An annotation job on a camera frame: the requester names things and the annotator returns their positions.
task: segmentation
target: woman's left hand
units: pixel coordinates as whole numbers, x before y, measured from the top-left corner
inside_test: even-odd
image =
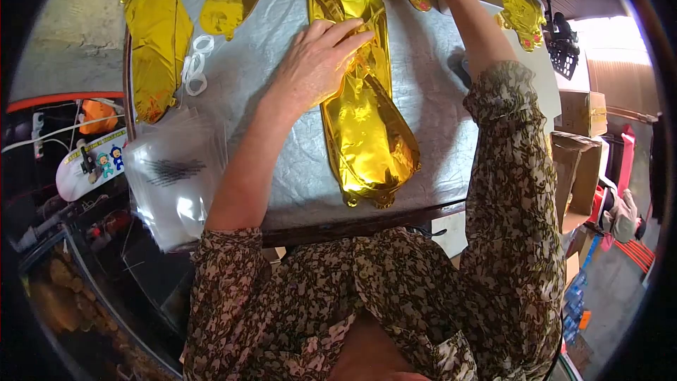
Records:
[[[313,21],[295,38],[266,96],[295,118],[331,97],[341,88],[357,49],[374,37],[373,31],[363,31],[346,38],[362,24],[360,18]]]

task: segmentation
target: cartoon character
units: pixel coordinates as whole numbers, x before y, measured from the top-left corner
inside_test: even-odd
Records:
[[[119,171],[120,167],[124,166],[123,149],[113,145],[113,148],[110,150],[110,156],[113,158],[113,165],[115,165],[115,169]]]
[[[96,161],[101,166],[101,172],[104,175],[104,178],[108,178],[108,174],[114,173],[113,168],[110,167],[110,162],[108,161],[108,155],[105,153],[99,153],[96,157]]]

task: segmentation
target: table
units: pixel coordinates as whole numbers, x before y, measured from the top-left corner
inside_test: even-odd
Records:
[[[204,34],[199,24],[204,0],[182,1],[195,26],[193,38]],[[396,193],[394,205],[387,210],[366,202],[345,206],[328,164],[319,111],[312,109],[294,125],[277,161],[262,226],[266,246],[363,235],[462,210],[477,126],[462,106],[468,89],[461,69],[461,36],[451,17],[435,9],[418,12],[407,0],[386,0],[386,14],[393,100],[419,142],[421,171]],[[183,89],[177,92],[182,105],[227,121],[229,154],[236,150],[293,35],[307,24],[307,0],[259,0],[231,42],[215,38],[204,71],[207,89],[194,98]],[[508,38],[511,34],[517,45],[517,35],[506,32]],[[559,95],[547,51],[521,52],[520,59],[528,67],[540,70],[534,84],[551,125],[552,117],[559,114]]]

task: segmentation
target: stack of plastic bags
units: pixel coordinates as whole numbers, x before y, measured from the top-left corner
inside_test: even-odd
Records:
[[[197,240],[227,161],[225,126],[183,108],[124,149],[124,173],[140,219],[167,252]]]

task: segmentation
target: woman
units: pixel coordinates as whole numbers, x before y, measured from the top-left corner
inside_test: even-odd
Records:
[[[272,273],[261,231],[293,123],[338,90],[360,20],[314,21],[261,100],[194,255],[187,380],[541,379],[559,348],[564,263],[532,74],[477,0],[446,0],[479,126],[461,269],[402,228],[294,250]]]

